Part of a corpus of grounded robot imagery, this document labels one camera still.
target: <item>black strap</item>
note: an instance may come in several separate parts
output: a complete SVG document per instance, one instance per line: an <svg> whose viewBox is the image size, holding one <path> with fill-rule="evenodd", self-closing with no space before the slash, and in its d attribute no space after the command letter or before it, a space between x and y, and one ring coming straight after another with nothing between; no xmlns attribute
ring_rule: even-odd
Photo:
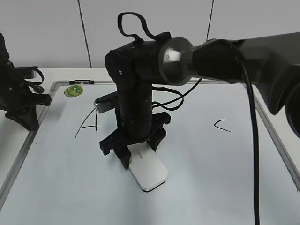
<svg viewBox="0 0 300 225"><path fill-rule="evenodd" d="M145 18L142 15L140 15L138 13L134 13L134 12L125 12L125 13L120 13L118 15L118 28L122 35L124 35L126 37L133 37L136 41L141 40L141 38L137 34L126 34L124 32L123 27L122 27L122 18L123 18L123 15L126 15L126 14L132 14L132 15L135 15L136 17L138 17L142 23L142 28L143 28L145 34L153 40L158 40L158 38L156 36L154 36L153 34L151 34L150 31L148 30Z"/></svg>
<svg viewBox="0 0 300 225"><path fill-rule="evenodd" d="M42 79L42 81L39 81L39 82L33 82L33 81L25 81L26 82L26 84L28 85L28 86L33 86L33 85L40 85L40 84L42 84L43 82L44 82L44 75L43 75L43 73L38 69L38 68L36 68L36 67L28 67L30 70L33 70L33 71L35 71L35 72L37 72L38 73L38 75L41 77L41 79Z"/></svg>

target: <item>white table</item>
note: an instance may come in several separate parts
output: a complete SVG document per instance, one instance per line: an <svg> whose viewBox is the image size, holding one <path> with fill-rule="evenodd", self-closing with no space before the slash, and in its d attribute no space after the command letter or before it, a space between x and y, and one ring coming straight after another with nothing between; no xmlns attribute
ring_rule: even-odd
<svg viewBox="0 0 300 225"><path fill-rule="evenodd" d="M42 86L49 93L51 85L59 80L99 80L111 81L105 68L94 69L41 69L45 76ZM0 111L0 187L20 151L28 131L12 120L5 118Z"/></svg>
<svg viewBox="0 0 300 225"><path fill-rule="evenodd" d="M43 70L47 82L44 87L46 90L49 89L51 84L56 80L76 80L76 79L91 79L91 80L102 80L109 81L110 78L105 69L44 69ZM280 114L279 117L272 117L267 113L269 119L272 121L275 127L278 127L282 121L284 121L284 114ZM5 179L11 165L14 162L16 155L18 154L20 148L22 147L23 141L26 139L28 132L20 127L18 124L15 124L12 121L7 119L1 120L1 128L5 128L4 135L1 138L1 163L0 164L0 172L1 172L1 182ZM290 137L291 130L288 125L285 124L284 129L278 128L278 133L281 136L281 139L284 143L289 143L291 138L296 144L298 143L298 139L295 137ZM300 165L300 157L297 157L297 151L295 151L295 147L293 149L288 148L289 154L292 157L294 163L299 167Z"/></svg>

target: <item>white object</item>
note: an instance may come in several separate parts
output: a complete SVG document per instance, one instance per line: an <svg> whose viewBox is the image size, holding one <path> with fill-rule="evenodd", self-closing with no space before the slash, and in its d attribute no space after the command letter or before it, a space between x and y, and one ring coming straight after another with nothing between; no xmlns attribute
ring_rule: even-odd
<svg viewBox="0 0 300 225"><path fill-rule="evenodd" d="M151 191L163 184L168 176L168 170L146 143L131 145L129 169L143 191Z"/></svg>

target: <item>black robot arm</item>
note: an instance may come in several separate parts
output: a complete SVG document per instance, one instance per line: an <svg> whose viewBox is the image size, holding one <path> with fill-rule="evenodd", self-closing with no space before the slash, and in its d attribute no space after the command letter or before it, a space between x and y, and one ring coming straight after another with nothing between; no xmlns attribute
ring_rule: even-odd
<svg viewBox="0 0 300 225"><path fill-rule="evenodd" d="M126 34L122 28L125 14L136 15L152 41ZM152 115L152 84L181 86L192 77L243 83L240 63L272 114L285 105L289 124L300 138L300 33L212 39L193 46L185 38L172 38L169 32L152 35L137 13L121 13L118 27L122 35L135 40L106 55L106 69L117 92L97 99L95 104L100 113L115 108L118 128L100 146L105 155L114 149L120 159L126 158L126 168L130 157L127 145L148 141L156 150L165 136L162 125L170 122L166 112ZM127 152L126 157L120 152Z"/></svg>

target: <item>table surface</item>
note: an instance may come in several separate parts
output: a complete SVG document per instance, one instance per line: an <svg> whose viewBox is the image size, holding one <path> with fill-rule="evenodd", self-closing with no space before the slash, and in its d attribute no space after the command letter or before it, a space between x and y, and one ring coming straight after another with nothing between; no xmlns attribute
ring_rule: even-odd
<svg viewBox="0 0 300 225"><path fill-rule="evenodd" d="M202 84L180 110L170 112L167 137L156 153L169 175L150 193L139 188L113 153L104 156L99 149L98 141L116 128L114 111L98 115L97 133L85 128L75 138L93 108L91 99L115 86L85 86L75 98L64 96L65 88L54 97L0 224L254 224L252 131L242 85ZM171 98L153 93L159 102ZM219 119L227 119L219 126L231 133L213 126ZM85 125L94 124L93 114ZM261 224L297 224L300 195L260 118L258 127Z"/></svg>
<svg viewBox="0 0 300 225"><path fill-rule="evenodd" d="M110 77L104 68L94 69L42 69L45 75L45 92L50 89L53 82L57 80L76 80L90 79L98 81L110 81ZM261 101L269 119L277 130L282 142L295 163L298 170L300 169L300 140L289 128L285 118L284 109L277 116L271 115L261 97L256 91L258 99ZM13 121L5 118L5 112L0 111L0 186L3 184L24 140L28 135L28 131Z"/></svg>
<svg viewBox="0 0 300 225"><path fill-rule="evenodd" d="M93 69L41 69L45 76L42 86L49 93L51 85L60 80L111 81L105 68ZM0 187L2 186L14 160L20 151L28 131L14 121L5 118L0 111Z"/></svg>

